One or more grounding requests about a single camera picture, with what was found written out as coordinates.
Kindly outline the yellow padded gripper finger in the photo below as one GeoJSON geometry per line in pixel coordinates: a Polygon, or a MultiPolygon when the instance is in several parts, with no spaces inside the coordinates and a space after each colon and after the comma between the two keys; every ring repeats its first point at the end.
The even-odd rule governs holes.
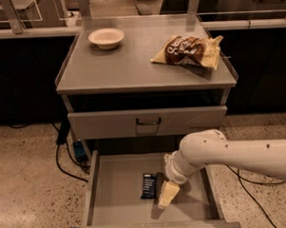
{"type": "Polygon", "coordinates": [[[162,184],[166,180],[164,173],[158,172],[156,174],[156,194],[159,195],[162,190],[162,184]]]}
{"type": "Polygon", "coordinates": [[[174,197],[179,193],[180,186],[173,181],[164,181],[162,184],[162,189],[159,196],[158,207],[161,209],[167,208],[174,197]]]}

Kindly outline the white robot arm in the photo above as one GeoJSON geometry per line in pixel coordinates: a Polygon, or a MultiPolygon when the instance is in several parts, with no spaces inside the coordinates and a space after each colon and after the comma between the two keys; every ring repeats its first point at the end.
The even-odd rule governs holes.
{"type": "Polygon", "coordinates": [[[229,141],[221,131],[210,129],[182,138],[178,150],[165,154],[158,207],[167,208],[180,185],[206,164],[225,164],[286,181],[286,139],[229,141]]]}

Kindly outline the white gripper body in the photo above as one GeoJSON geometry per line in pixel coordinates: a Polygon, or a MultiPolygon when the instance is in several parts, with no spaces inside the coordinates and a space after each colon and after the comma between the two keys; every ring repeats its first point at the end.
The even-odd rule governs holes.
{"type": "Polygon", "coordinates": [[[185,159],[180,150],[172,154],[164,154],[165,160],[164,175],[176,184],[185,184],[200,170],[199,166],[191,164],[185,159]]]}

